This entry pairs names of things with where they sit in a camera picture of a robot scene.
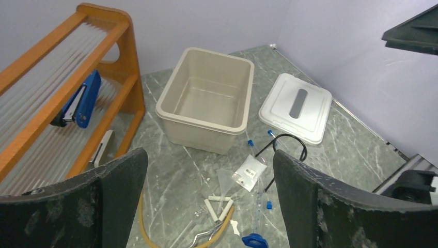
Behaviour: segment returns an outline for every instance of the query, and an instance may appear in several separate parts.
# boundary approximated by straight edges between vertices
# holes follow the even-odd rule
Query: lavender wall
[[[385,47],[383,33],[434,0],[293,0],[279,50],[370,128],[438,164],[438,57]]]
[[[71,15],[81,0],[0,1],[0,70]],[[174,67],[184,49],[230,53],[275,42],[290,0],[94,0],[123,9],[142,73]]]

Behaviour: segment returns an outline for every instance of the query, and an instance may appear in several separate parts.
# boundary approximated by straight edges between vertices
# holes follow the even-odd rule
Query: black object
[[[438,5],[383,34],[386,47],[438,55]]]
[[[55,118],[53,118],[50,125],[62,128],[67,126],[67,122],[64,120],[64,112],[62,110],[60,110]]]
[[[21,196],[0,197],[0,247],[125,248],[147,171],[135,149]]]
[[[284,134],[280,134],[279,136],[275,137],[273,140],[271,140],[271,142],[269,142],[265,147],[263,147],[256,155],[255,157],[258,157],[262,152],[264,152],[270,145],[272,145],[272,149],[274,149],[274,152],[277,151],[277,139],[280,137],[291,137],[294,138],[295,140],[297,140],[298,142],[300,142],[300,144],[303,146],[303,151],[301,151],[301,155],[300,155],[300,161],[304,161],[307,158],[307,147],[304,144],[304,142],[299,139],[298,137],[292,135],[292,134],[288,134],[288,133],[284,133]],[[266,193],[266,191],[268,191],[268,189],[271,187],[271,185],[274,183],[275,181],[275,177],[272,178],[272,180],[269,182],[268,186],[266,186],[266,188],[264,188],[264,191]]]
[[[359,190],[283,151],[273,167],[292,248],[438,247],[438,207]]]
[[[434,176],[435,172],[406,170],[382,195],[414,203],[432,204],[430,192],[435,192],[436,188],[430,184]]]

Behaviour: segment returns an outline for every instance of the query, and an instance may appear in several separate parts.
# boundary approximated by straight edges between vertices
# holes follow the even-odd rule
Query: blue plastic part
[[[243,243],[248,247],[253,248],[269,248],[268,242],[259,234],[250,234],[242,237]]]
[[[87,128],[90,122],[101,83],[102,79],[97,70],[94,70],[82,83],[85,91],[75,113],[75,121],[80,128]]]

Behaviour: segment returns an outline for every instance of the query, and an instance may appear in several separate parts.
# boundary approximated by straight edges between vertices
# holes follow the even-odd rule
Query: wire
[[[204,244],[201,244],[195,248],[207,248],[209,245],[212,245],[214,242],[216,242],[219,239],[219,237],[222,235],[222,233],[224,232],[228,223],[230,222],[230,219],[231,219],[233,212],[234,212],[234,206],[231,206],[230,210],[228,211],[227,216],[224,219],[224,223],[220,227],[219,231],[217,231],[217,233],[213,236],[213,238],[211,238],[211,240],[209,240],[209,241],[205,242]],[[145,240],[145,242],[151,248],[160,248],[150,240],[150,238],[145,230],[145,224],[143,223],[143,190],[142,190],[142,193],[140,194],[140,201],[138,203],[138,218],[139,218],[138,224],[140,225],[140,232],[142,233],[142,236],[143,236],[143,239]]]
[[[277,139],[283,136],[287,136],[287,137],[291,137],[296,139],[298,142],[300,142],[300,144],[303,146],[303,151],[301,151],[301,155],[300,155],[300,161],[303,162],[304,160],[306,160],[307,158],[307,147],[306,144],[304,144],[304,142],[299,139],[298,137],[292,135],[292,134],[288,134],[288,133],[283,133],[280,134],[279,136],[275,137],[273,140],[271,140],[271,142],[269,142],[265,147],[263,147],[256,155],[255,157],[259,156],[262,152],[264,152],[270,145],[272,145],[272,148],[274,149],[274,152],[277,151]],[[275,178],[272,178],[271,182],[268,184],[268,186],[264,189],[264,192],[266,193],[266,191],[268,191],[268,189],[271,187],[271,185],[274,183]]]

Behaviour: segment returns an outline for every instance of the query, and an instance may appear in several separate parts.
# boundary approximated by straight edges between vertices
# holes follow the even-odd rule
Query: plastic bag
[[[243,162],[239,169],[234,173],[232,179],[251,192],[265,169],[266,165],[260,163],[250,154],[245,162]]]

